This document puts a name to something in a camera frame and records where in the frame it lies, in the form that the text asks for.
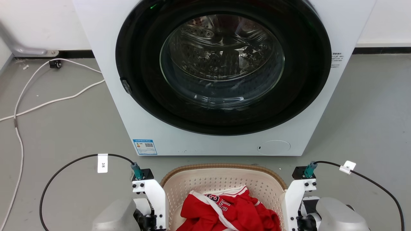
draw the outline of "front-loading washing machine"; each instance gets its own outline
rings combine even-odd
[[[139,155],[302,155],[375,0],[74,0]]]

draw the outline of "black cable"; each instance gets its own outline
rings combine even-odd
[[[339,164],[332,163],[332,162],[328,162],[328,161],[316,161],[316,162],[314,162],[314,164],[318,164],[318,163],[331,164],[331,165],[334,165],[334,166],[337,166],[337,167],[340,167],[340,166],[341,166],[341,165],[339,165]],[[395,196],[394,196],[392,193],[390,193],[388,190],[386,190],[386,189],[385,189],[384,187],[382,187],[380,184],[378,184],[377,182],[375,182],[375,181],[371,180],[370,178],[364,176],[363,174],[360,174],[360,173],[358,173],[358,172],[356,172],[356,171],[354,171],[354,170],[350,170],[350,172],[352,172],[352,173],[356,174],[357,176],[360,176],[360,177],[368,180],[369,182],[375,184],[377,187],[379,187],[379,188],[382,189],[384,192],[386,192],[386,193],[394,200],[394,202],[395,202],[395,204],[397,205],[397,208],[398,208],[399,218],[400,218],[400,220],[401,220],[401,231],[405,231],[404,214],[402,214],[402,209],[401,209],[401,206],[399,205],[399,202],[398,202],[397,198],[395,198]]]
[[[131,160],[130,160],[129,158],[127,158],[127,157],[120,156],[120,155],[116,155],[116,154],[108,154],[108,155],[109,155],[109,156],[112,156],[112,157],[119,157],[119,158],[125,159],[125,160],[127,160],[128,162],[130,162],[131,164],[134,164],[134,162],[131,161]],[[46,194],[47,188],[48,188],[48,186],[50,185],[51,181],[53,181],[53,179],[54,179],[61,171],[63,171],[63,169],[67,168],[69,165],[71,165],[71,164],[73,164],[73,163],[75,163],[75,162],[77,162],[77,161],[79,161],[79,160],[82,160],[82,159],[85,159],[85,158],[89,158],[89,157],[96,157],[96,156],[98,156],[98,154],[91,154],[91,155],[83,156],[83,157],[80,157],[80,158],[78,158],[78,159],[73,160],[72,162],[64,165],[64,167],[60,168],[60,170],[58,170],[58,171],[51,177],[51,179],[47,182],[47,185],[45,186],[45,188],[44,188],[44,190],[43,190],[42,197],[41,197],[41,199],[40,199],[40,208],[39,208],[40,222],[42,223],[42,226],[43,226],[44,230],[49,231],[48,228],[46,227],[46,224],[44,223],[44,220],[43,220],[43,199],[44,199],[44,195]]]

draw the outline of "wheel caster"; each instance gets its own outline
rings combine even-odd
[[[61,60],[50,61],[49,64],[50,64],[50,68],[59,69],[61,67]]]

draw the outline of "black mount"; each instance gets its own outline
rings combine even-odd
[[[151,169],[141,169],[141,172],[143,173],[143,180],[152,180],[152,179],[154,179],[154,175],[151,172]],[[135,180],[137,180],[137,179],[136,179],[136,176],[133,174],[132,181],[135,181]]]
[[[157,229],[156,215],[154,215],[154,210],[151,208],[151,214],[144,216],[138,209],[133,214],[134,219],[136,219],[139,224],[140,230],[142,231],[154,231]]]
[[[50,68],[59,69],[61,67],[61,60],[49,61],[48,64],[50,65]]]
[[[316,179],[314,173],[312,174],[312,177],[310,177],[310,178],[305,177],[304,171],[305,171],[306,168],[307,168],[307,166],[296,167],[294,169],[294,172],[293,172],[293,175],[292,175],[294,180]]]
[[[317,231],[317,224],[313,216],[297,217],[298,230]]]

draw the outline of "white cable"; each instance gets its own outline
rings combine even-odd
[[[0,231],[3,231],[4,226],[6,225],[6,222],[7,222],[8,218],[9,218],[9,216],[10,216],[10,212],[11,212],[11,210],[12,210],[12,207],[13,207],[13,204],[14,204],[14,200],[15,200],[16,195],[17,195],[17,190],[18,190],[18,187],[19,187],[19,185],[20,185],[21,175],[22,175],[22,173],[23,173],[24,149],[23,149],[23,142],[21,141],[20,134],[18,133],[16,117],[17,117],[17,116],[20,116],[20,115],[23,115],[23,114],[25,114],[25,113],[27,113],[27,112],[33,111],[33,110],[35,110],[35,109],[37,109],[37,108],[41,108],[41,107],[43,107],[43,106],[45,106],[45,105],[48,105],[48,104],[57,102],[57,101],[61,101],[61,100],[65,100],[65,99],[71,99],[71,98],[77,97],[77,96],[80,95],[81,93],[85,92],[87,89],[89,89],[89,88],[91,88],[91,87],[93,87],[93,86],[96,86],[96,85],[104,82],[104,80],[102,80],[102,81],[100,81],[100,82],[94,83],[94,84],[92,84],[92,85],[84,88],[82,91],[80,91],[79,93],[77,93],[77,94],[75,94],[75,95],[73,95],[73,96],[69,96],[69,97],[65,97],[65,98],[61,98],[61,99],[52,100],[52,101],[49,101],[49,102],[44,103],[44,104],[42,104],[42,105],[38,105],[37,107],[34,107],[34,108],[32,108],[32,109],[29,109],[29,110],[27,110],[27,111],[24,111],[24,112],[22,112],[22,113],[17,114],[17,107],[18,107],[18,104],[20,103],[21,96],[23,95],[23,93],[24,93],[26,87],[28,86],[28,84],[30,83],[30,81],[33,79],[34,75],[36,75],[37,72],[38,72],[42,67],[44,67],[45,65],[47,65],[50,61],[55,61],[55,60],[64,60],[64,61],[67,61],[67,62],[71,62],[71,63],[77,64],[77,65],[86,67],[86,68],[88,68],[88,69],[90,69],[90,70],[92,70],[92,71],[101,73],[101,71],[97,71],[97,70],[95,70],[95,69],[93,69],[93,68],[91,68],[91,67],[88,67],[88,66],[86,66],[86,65],[83,65],[83,64],[80,64],[80,63],[77,63],[77,62],[73,62],[73,61],[71,61],[71,60],[67,60],[67,59],[64,59],[64,58],[55,58],[55,59],[49,60],[49,61],[47,61],[46,63],[44,63],[43,65],[41,65],[41,66],[34,72],[34,74],[31,76],[31,78],[29,79],[29,81],[28,81],[28,82],[26,83],[26,85],[24,86],[23,90],[21,91],[20,96],[18,97],[18,100],[17,100],[17,103],[16,103],[16,107],[14,108],[14,115],[9,116],[9,117],[5,117],[5,118],[3,118],[3,119],[0,119],[0,121],[3,121],[3,120],[6,120],[6,119],[14,118],[14,126],[15,126],[15,128],[16,128],[16,134],[17,134],[18,140],[19,140],[19,142],[20,142],[20,147],[21,147],[20,173],[19,173],[19,175],[18,175],[18,180],[17,180],[17,183],[16,183],[16,188],[14,189],[12,201],[10,202],[9,209],[7,210],[7,214],[6,214],[6,217],[4,218],[4,221],[3,221],[3,224],[2,224],[2,226],[1,226],[1,228],[0,228]]]
[[[55,100],[49,101],[49,102],[47,102],[47,103],[44,103],[44,104],[38,105],[37,107],[34,107],[34,108],[32,108],[32,109],[28,109],[27,111],[20,112],[20,113],[19,113],[19,114],[17,114],[16,116],[21,116],[21,115],[24,115],[24,114],[26,114],[27,112],[34,111],[34,110],[36,110],[36,109],[39,109],[39,108],[41,108],[41,107],[43,107],[43,106],[46,106],[46,105],[48,105],[48,104],[51,104],[51,103],[55,103],[55,102],[62,101],[62,100],[65,100],[65,99],[72,99],[72,98],[74,98],[74,97],[79,96],[81,93],[83,93],[83,92],[87,91],[88,89],[90,89],[90,88],[92,88],[92,87],[94,87],[94,86],[96,86],[96,85],[99,85],[99,84],[103,83],[104,81],[105,81],[105,80],[103,79],[103,80],[101,80],[100,82],[93,83],[92,85],[90,85],[90,86],[88,86],[88,87],[84,88],[83,90],[81,90],[79,93],[77,93],[77,94],[75,94],[75,95],[72,95],[72,96],[69,96],[69,97],[64,97],[64,98],[60,98],[60,99],[55,99]],[[7,117],[4,117],[4,118],[1,118],[1,119],[0,119],[0,122],[1,122],[1,121],[3,121],[3,120],[8,120],[8,119],[11,119],[11,118],[13,118],[13,117],[14,117],[14,116],[13,116],[13,115],[11,115],[11,116],[7,116]]]

